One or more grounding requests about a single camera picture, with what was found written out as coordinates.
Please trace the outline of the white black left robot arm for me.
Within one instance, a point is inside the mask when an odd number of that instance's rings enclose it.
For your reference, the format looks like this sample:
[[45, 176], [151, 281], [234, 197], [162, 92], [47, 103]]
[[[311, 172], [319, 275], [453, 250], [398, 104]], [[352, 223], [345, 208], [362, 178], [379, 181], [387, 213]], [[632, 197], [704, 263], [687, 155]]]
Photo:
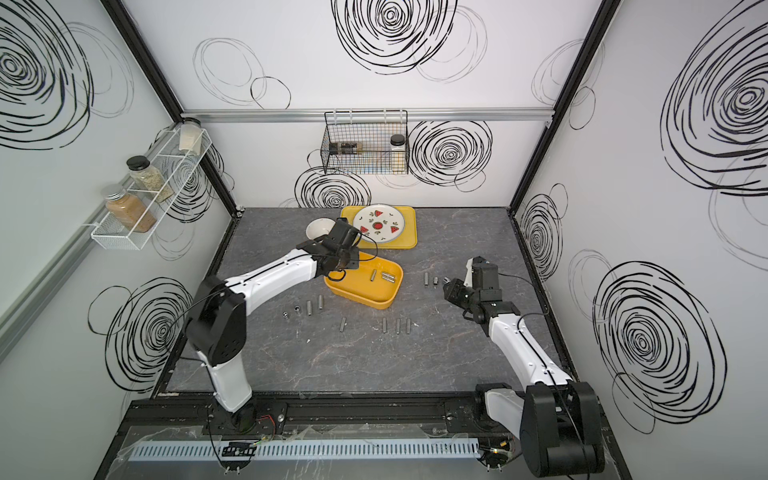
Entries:
[[227, 279], [210, 275], [200, 283], [185, 313], [184, 335], [205, 366], [221, 408], [236, 415], [253, 395], [242, 360], [248, 316], [299, 284], [358, 268], [362, 237], [361, 230], [339, 217], [329, 232], [270, 263]]

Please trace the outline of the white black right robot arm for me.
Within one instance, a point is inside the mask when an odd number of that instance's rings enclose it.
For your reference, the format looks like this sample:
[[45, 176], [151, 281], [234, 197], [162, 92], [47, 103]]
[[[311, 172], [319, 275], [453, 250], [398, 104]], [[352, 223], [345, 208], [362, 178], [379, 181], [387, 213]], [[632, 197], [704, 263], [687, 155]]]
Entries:
[[556, 365], [526, 325], [526, 316], [503, 299], [498, 266], [481, 256], [467, 261], [464, 278], [443, 286], [444, 298], [483, 327], [525, 390], [480, 389], [490, 420], [514, 434], [531, 473], [538, 477], [591, 476], [604, 471], [599, 398]]

